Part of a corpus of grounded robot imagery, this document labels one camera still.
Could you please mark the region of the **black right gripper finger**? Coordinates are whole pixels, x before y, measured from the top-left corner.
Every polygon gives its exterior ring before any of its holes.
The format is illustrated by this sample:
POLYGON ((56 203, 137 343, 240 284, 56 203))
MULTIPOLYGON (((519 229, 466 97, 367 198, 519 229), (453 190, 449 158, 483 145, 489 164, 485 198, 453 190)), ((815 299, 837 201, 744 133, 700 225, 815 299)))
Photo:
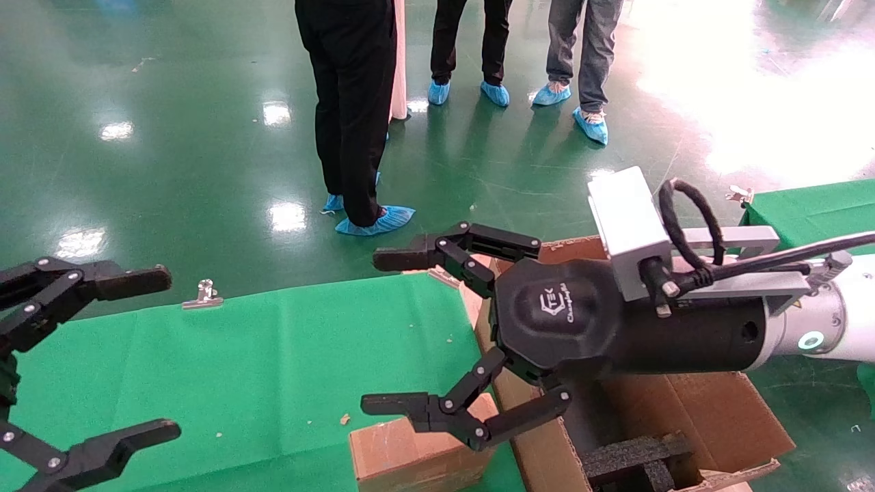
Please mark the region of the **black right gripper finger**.
POLYGON ((417 433, 449 433, 473 451, 484 451, 531 431, 563 415, 571 404, 571 390, 556 385, 543 396, 481 420, 471 407, 511 358, 501 348, 491 348, 465 373, 447 395, 427 392, 365 394, 360 410, 370 416, 405 416, 417 433))
POLYGON ((495 274, 473 258, 476 255, 507 262, 537 259, 541 241, 508 230, 462 221, 441 234, 415 236, 406 248, 378 248, 376 270, 383 272, 431 270, 440 266, 481 298, 491 298, 495 274))

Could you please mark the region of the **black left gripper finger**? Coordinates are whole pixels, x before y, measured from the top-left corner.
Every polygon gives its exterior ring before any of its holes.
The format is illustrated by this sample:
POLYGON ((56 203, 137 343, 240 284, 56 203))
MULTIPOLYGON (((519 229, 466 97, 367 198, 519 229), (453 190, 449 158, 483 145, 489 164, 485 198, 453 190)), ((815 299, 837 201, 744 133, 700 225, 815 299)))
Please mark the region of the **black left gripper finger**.
POLYGON ((119 478, 134 454, 178 439, 182 430, 172 420, 157 418, 100 434, 66 451, 3 421, 2 449, 35 469, 20 491, 79 491, 119 478))
POLYGON ((109 260, 73 264, 43 256, 4 270, 2 355, 33 349, 91 302, 135 298, 171 287, 171 272, 162 265, 126 271, 109 260))

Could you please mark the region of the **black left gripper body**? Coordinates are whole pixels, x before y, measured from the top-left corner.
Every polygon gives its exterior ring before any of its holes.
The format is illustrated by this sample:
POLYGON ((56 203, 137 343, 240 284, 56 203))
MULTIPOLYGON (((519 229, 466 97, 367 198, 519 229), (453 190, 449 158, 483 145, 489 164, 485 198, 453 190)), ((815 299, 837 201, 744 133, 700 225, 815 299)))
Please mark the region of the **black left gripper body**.
POLYGON ((0 362, 1 417, 8 418, 10 409, 18 402, 18 360, 13 354, 2 355, 0 362))

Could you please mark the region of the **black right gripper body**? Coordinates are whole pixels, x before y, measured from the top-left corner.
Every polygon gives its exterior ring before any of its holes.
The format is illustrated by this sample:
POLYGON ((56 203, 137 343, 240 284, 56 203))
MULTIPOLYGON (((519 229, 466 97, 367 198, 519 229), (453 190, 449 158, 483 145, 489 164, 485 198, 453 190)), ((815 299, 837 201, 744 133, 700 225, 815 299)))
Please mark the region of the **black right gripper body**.
POLYGON ((624 299, 605 260, 523 259, 497 276, 492 299, 494 342, 529 383, 747 370, 766 324, 756 298, 695 299, 660 318, 649 299, 624 299))

